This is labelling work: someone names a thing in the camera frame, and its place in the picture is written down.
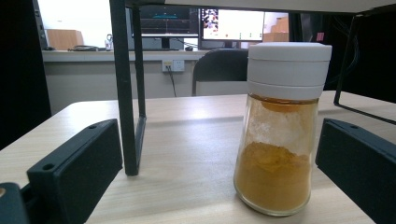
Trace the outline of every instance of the white plastic lid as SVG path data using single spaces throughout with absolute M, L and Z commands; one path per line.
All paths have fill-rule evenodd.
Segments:
M 317 99 L 326 81 L 332 46 L 273 42 L 249 47 L 247 86 L 260 96 Z

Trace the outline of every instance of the white wall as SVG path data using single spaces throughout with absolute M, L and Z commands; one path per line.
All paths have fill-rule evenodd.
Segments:
M 105 46 L 111 34 L 108 0 L 38 0 L 44 29 L 81 31 L 85 45 Z

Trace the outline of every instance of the electrical outlet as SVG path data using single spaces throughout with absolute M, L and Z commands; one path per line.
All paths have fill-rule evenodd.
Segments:
M 173 71 L 173 61 L 163 60 L 163 72 L 168 72 L 169 70 Z
M 174 60 L 173 70 L 174 72 L 184 72 L 184 60 Z

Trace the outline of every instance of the black plastic block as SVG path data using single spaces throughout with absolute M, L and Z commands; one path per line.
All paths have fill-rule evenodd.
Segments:
M 394 144 L 356 125 L 325 119 L 316 164 L 374 222 L 396 223 Z
M 122 168 L 116 119 L 93 124 L 27 171 L 50 221 L 84 223 Z

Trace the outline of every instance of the light wood tabletop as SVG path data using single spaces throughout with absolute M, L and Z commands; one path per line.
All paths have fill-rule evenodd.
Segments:
M 395 125 L 334 106 L 334 95 L 325 91 L 319 99 L 316 147 L 324 118 L 353 123 L 396 144 Z M 373 223 L 315 164 L 311 199 L 300 213 L 268 217 L 242 203 L 233 188 L 233 171 L 246 99 L 147 99 L 139 175 L 121 170 L 88 223 Z M 396 119 L 395 104 L 346 92 L 340 102 Z M 136 101 L 134 109 L 137 116 Z M 25 186 L 26 171 L 53 149 L 85 127 L 118 116 L 117 101 L 68 106 L 0 151 L 0 182 Z

